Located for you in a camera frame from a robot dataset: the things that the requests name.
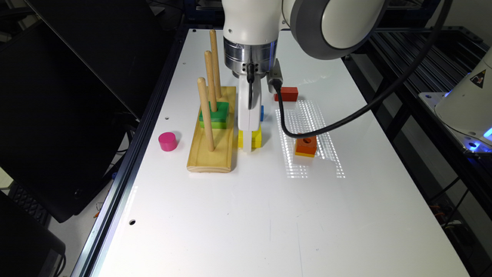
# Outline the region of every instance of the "block with hole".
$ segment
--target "block with hole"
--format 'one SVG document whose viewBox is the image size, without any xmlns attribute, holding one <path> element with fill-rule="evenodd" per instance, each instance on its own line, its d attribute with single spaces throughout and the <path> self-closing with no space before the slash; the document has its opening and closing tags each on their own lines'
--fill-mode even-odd
<svg viewBox="0 0 492 277">
<path fill-rule="evenodd" d="M 227 102 L 217 102 L 217 111 L 210 111 L 210 120 L 212 123 L 212 128 L 227 128 L 228 127 L 228 114 L 229 114 L 229 103 Z M 200 127 L 204 127 L 203 116 L 200 112 Z"/>
<path fill-rule="evenodd" d="M 298 100 L 299 91 L 298 88 L 295 87 L 282 87 L 280 89 L 282 94 L 283 102 L 296 102 Z M 278 101 L 278 95 L 274 95 L 275 101 Z"/>
<path fill-rule="evenodd" d="M 261 148 L 261 125 L 260 128 L 251 135 L 251 147 Z M 241 130 L 239 130 L 238 148 L 243 148 L 243 132 Z"/>
<path fill-rule="evenodd" d="M 294 149 L 295 155 L 314 158 L 317 149 L 316 136 L 296 139 Z"/>
</svg>

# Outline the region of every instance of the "black monitor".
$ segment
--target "black monitor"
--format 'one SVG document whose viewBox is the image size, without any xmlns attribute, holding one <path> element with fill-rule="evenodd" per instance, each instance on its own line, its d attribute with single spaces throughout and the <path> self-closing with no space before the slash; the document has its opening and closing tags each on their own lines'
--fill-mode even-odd
<svg viewBox="0 0 492 277">
<path fill-rule="evenodd" d="M 0 166 L 58 221 L 77 215 L 143 115 L 171 43 L 144 0 L 29 0 L 0 48 Z"/>
<path fill-rule="evenodd" d="M 44 22 L 0 46 L 0 84 L 0 166 L 63 222 L 105 186 L 128 111 Z"/>
<path fill-rule="evenodd" d="M 136 118 L 171 47 L 145 0 L 27 0 Z"/>
</svg>

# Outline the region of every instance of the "wooden base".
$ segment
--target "wooden base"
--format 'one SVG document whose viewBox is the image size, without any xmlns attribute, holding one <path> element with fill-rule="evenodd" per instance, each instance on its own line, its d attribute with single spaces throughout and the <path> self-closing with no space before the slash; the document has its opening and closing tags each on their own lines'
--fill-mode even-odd
<svg viewBox="0 0 492 277">
<path fill-rule="evenodd" d="M 205 131 L 200 127 L 199 116 L 201 110 L 198 111 L 193 142 L 191 143 L 186 167 L 190 172 L 227 173 L 231 171 L 236 88 L 221 87 L 221 91 L 222 97 L 217 99 L 217 101 L 229 103 L 228 127 L 226 129 L 213 129 L 215 150 L 213 152 L 208 151 Z"/>
</svg>

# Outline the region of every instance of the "white tabletop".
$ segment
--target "white tabletop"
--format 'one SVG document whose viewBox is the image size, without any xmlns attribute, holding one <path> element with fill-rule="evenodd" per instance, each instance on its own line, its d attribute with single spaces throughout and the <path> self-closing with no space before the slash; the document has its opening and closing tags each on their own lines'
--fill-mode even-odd
<svg viewBox="0 0 492 277">
<path fill-rule="evenodd" d="M 236 86 L 221 32 L 218 41 L 221 83 Z M 188 172 L 208 49 L 208 31 L 188 33 L 96 275 L 468 276 L 371 113 L 330 132 L 336 153 L 291 160 L 264 83 L 263 147 L 235 151 L 230 173 Z M 365 104 L 340 59 L 308 57 L 290 32 L 281 32 L 277 58 L 284 86 L 298 87 L 326 123 Z M 177 135 L 173 152 L 160 150 L 163 132 Z"/>
</svg>

